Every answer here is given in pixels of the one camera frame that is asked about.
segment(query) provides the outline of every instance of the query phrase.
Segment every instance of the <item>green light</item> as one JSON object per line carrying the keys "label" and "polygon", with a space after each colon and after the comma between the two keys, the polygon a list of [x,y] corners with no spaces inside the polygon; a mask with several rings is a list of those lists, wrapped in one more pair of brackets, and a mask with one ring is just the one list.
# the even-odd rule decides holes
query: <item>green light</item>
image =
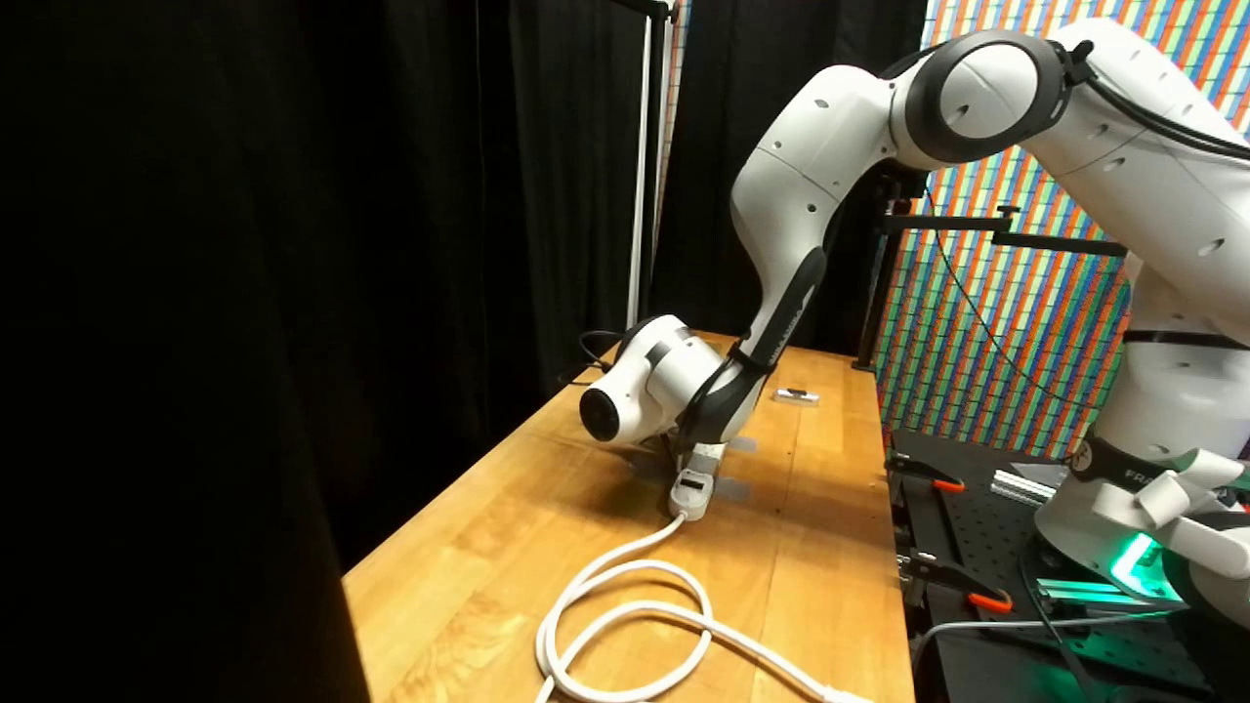
{"label": "green light", "polygon": [[1152,603],[1178,603],[1164,575],[1164,546],[1150,537],[1134,537],[1127,546],[1111,564],[1111,580]]}

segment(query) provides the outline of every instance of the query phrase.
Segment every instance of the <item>wooden table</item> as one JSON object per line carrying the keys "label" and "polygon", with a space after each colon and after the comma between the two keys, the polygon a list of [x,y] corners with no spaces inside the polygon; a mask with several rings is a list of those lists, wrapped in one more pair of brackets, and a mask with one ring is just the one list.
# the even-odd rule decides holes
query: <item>wooden table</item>
{"label": "wooden table", "polygon": [[[536,700],[531,642],[560,589],[591,559],[670,519],[670,460],[596,447],[582,429],[577,395],[595,375],[564,389],[344,580],[380,703]],[[806,389],[816,404],[779,398],[780,389]],[[879,703],[914,700],[876,381],[842,357],[789,348],[720,478],[707,515],[647,556],[693,569],[720,622],[808,676]],[[631,599],[683,603],[660,585],[622,585],[573,605],[564,642]],[[693,645],[686,628],[637,622],[596,642],[573,671],[595,688],[631,688]],[[801,696],[712,645],[667,700]]]}

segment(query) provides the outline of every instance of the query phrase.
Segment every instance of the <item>black curtain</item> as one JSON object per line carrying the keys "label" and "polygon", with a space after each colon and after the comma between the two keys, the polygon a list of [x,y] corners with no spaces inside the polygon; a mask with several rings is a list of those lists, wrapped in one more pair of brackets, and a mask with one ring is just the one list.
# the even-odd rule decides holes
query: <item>black curtain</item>
{"label": "black curtain", "polygon": [[[729,183],[780,105],[823,67],[887,76],[917,53],[924,0],[695,0],[670,140],[654,314],[743,338],[758,277],[729,228]],[[794,344],[854,353],[876,230],[910,189],[883,167],[859,180],[828,228],[828,274]]]}
{"label": "black curtain", "polygon": [[[617,0],[4,10],[0,700],[364,700],[341,575],[626,321],[637,53]],[[667,202],[724,211],[693,59]]]}

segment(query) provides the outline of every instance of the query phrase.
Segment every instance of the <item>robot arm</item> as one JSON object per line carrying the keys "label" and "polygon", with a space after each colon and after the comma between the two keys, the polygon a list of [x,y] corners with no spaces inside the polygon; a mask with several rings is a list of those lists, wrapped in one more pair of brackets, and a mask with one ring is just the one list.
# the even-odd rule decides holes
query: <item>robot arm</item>
{"label": "robot arm", "polygon": [[1236,459],[1250,434],[1250,148],[1160,53],[1105,20],[1053,41],[975,32],[898,77],[820,71],[729,192],[763,280],[750,334],[720,359],[676,317],[643,321],[582,395],[582,422],[596,443],[676,439],[695,478],[681,472],[670,504],[707,504],[720,448],[801,323],[823,277],[823,230],[859,178],[883,159],[954,167],[1010,144],[1140,258],[1125,373],[1086,443],[1094,459],[1038,511],[1038,533],[1120,585],[1113,556],[1150,537],[1193,559],[1200,599],[1250,628],[1250,519],[1211,519],[1211,498],[1242,464],[1185,478],[1185,459]]}

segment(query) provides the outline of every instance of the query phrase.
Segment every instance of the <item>black backdrop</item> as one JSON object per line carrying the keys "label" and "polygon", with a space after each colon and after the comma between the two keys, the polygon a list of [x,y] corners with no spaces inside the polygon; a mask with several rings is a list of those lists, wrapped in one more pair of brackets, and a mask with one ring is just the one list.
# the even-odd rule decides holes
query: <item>black backdrop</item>
{"label": "black backdrop", "polygon": [[[657,306],[890,10],[695,4]],[[637,46],[614,0],[4,10],[4,700],[364,696],[341,569],[622,323]]]}

